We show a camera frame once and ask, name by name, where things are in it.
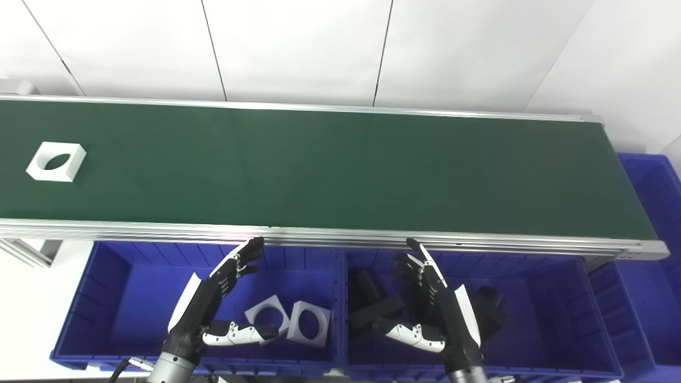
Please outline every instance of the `white square block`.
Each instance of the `white square block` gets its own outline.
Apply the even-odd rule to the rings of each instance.
[[[47,163],[58,155],[68,154],[69,159],[58,168],[46,170]],[[85,158],[85,150],[79,144],[43,142],[33,156],[26,173],[36,181],[73,182]]]
[[[305,337],[300,331],[300,323],[298,320],[300,319],[300,314],[305,310],[315,314],[319,321],[319,330],[313,339]],[[324,347],[326,346],[326,334],[329,331],[329,322],[331,322],[331,311],[311,303],[298,301],[294,303],[294,308],[291,312],[291,323],[289,324],[289,331],[288,334],[286,334],[286,339],[308,346]]]

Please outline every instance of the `circular hole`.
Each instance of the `circular hole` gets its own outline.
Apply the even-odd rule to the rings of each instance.
[[[300,313],[300,317],[298,318],[298,328],[307,339],[316,338],[317,333],[319,332],[319,321],[317,320],[317,316],[308,310],[304,310]]]
[[[281,312],[279,310],[273,308],[273,307],[265,307],[264,309],[260,310],[260,312],[255,316],[253,319],[252,324],[256,325],[268,325],[268,326],[274,326],[275,328],[281,327],[281,323],[284,321],[284,316],[281,315]]]
[[[64,154],[60,154],[56,157],[52,157],[45,163],[45,166],[43,167],[43,169],[44,170],[53,170],[53,169],[59,168],[63,164],[66,164],[66,161],[69,160],[69,157],[71,157],[71,155],[69,153],[64,153]]]

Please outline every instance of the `white wall panel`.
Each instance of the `white wall panel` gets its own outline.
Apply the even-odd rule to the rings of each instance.
[[[592,0],[395,0],[376,106],[522,111]]]
[[[204,0],[229,101],[370,106],[390,0]]]
[[[527,107],[591,110],[618,150],[681,134],[681,2],[596,0]]]
[[[199,0],[27,4],[88,96],[224,100]]]
[[[681,135],[672,141],[671,144],[667,145],[662,150],[662,154],[669,157],[674,170],[676,170],[676,174],[679,174],[679,177],[681,177]]]
[[[77,95],[71,75],[21,0],[0,0],[0,68],[41,93]]]

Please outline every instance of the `robotic hand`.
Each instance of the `robotic hand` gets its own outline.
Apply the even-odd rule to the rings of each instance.
[[[121,363],[113,381],[128,363],[152,370],[148,383],[186,383],[199,364],[207,346],[232,346],[272,339],[278,335],[273,326],[237,325],[214,320],[222,299],[244,275],[258,271],[248,262],[262,256],[261,236],[242,243],[227,254],[207,279],[193,274],[175,306],[159,360],[155,365],[133,358]]]
[[[465,286],[450,290],[428,250],[413,238],[407,245],[418,258],[395,253],[400,278],[415,284],[416,320],[398,323],[374,321],[375,331],[421,350],[438,352],[452,383],[488,383],[480,353],[480,332]]]

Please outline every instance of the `white block with oval hole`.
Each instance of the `white block with oval hole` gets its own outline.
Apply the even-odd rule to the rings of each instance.
[[[69,155],[64,164],[54,169],[45,169],[50,160],[64,154]],[[85,150],[79,144],[43,142],[26,168],[26,173],[36,181],[73,182],[85,154]]]
[[[279,334],[277,335],[277,337],[279,337],[280,335],[285,333],[286,330],[288,330],[289,328],[289,316],[286,315],[286,311],[284,311],[284,307],[281,305],[281,302],[279,301],[279,298],[276,296],[276,294],[272,295],[266,300],[246,310],[244,314],[246,315],[246,319],[249,321],[250,324],[255,324],[255,317],[257,317],[260,311],[267,308],[275,309],[281,313],[282,316],[281,325],[279,326]],[[260,345],[264,346],[267,343],[273,341],[274,339],[263,340],[260,342]]]
[[[309,311],[315,314],[317,321],[319,321],[319,330],[317,336],[309,339],[300,331],[300,314],[303,311]],[[329,331],[329,322],[331,321],[331,311],[311,303],[298,301],[294,303],[293,311],[291,312],[291,323],[289,324],[289,332],[286,334],[286,339],[296,341],[298,343],[306,344],[313,347],[326,346],[326,334]]]

